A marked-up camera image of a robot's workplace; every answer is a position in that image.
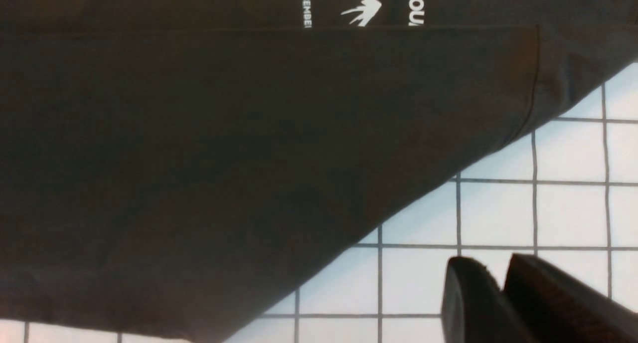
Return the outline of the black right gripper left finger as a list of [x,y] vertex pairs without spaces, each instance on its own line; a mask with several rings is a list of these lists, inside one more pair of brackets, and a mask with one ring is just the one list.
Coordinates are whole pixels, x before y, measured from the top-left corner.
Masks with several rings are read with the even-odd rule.
[[448,260],[441,308],[446,343],[535,343],[499,284],[479,261]]

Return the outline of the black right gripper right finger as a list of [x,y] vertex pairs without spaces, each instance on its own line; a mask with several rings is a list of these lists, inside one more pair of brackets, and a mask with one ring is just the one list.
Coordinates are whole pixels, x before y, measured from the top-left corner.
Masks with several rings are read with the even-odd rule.
[[535,255],[513,254],[503,289],[540,343],[635,343],[637,314]]

